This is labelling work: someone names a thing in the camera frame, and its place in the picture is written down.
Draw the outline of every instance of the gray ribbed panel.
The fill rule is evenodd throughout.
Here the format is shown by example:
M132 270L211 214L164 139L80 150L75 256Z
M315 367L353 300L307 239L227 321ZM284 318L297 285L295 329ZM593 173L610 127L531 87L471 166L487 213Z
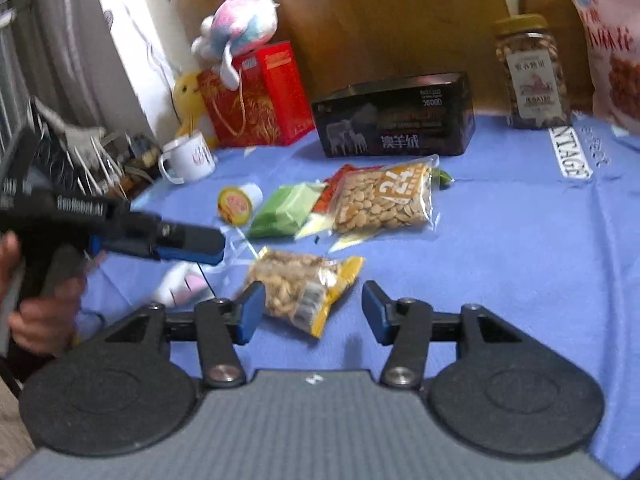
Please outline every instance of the gray ribbed panel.
M418 397L366 372L263 371L211 392L155 447L111 459L41 450L11 480L611 480L585 453L545 463L483 456L450 439Z

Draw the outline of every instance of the green package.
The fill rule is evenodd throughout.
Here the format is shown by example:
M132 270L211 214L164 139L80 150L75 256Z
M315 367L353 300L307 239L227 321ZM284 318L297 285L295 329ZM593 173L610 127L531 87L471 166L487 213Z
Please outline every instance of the green package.
M258 211L248 236L293 236L305 224L325 185L280 186Z

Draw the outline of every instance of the red gift bag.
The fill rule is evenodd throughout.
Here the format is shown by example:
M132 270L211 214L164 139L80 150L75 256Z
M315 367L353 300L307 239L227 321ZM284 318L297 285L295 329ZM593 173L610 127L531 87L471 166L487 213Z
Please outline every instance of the red gift bag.
M237 57L233 66L238 90L225 87L212 70L198 76L220 146L287 146L314 128L289 41Z

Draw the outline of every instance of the pink snack bag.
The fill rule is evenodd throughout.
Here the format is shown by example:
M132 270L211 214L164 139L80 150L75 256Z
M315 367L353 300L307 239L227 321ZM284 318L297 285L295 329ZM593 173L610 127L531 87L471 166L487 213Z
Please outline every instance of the pink snack bag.
M593 115L640 135L640 0L572 0L589 49Z

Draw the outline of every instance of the plush toy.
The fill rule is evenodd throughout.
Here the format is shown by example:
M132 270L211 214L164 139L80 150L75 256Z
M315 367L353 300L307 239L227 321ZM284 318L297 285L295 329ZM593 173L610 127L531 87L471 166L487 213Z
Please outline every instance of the plush toy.
M191 129L200 130L209 149L215 150L218 138L200 93L198 72L189 72L175 81L174 103L182 121L175 137L190 134Z
M240 76L231 60L273 37L278 28L277 6L273 0L225 0L213 16L204 19L202 36L193 42L191 51L212 60L221 81L231 90L238 89Z

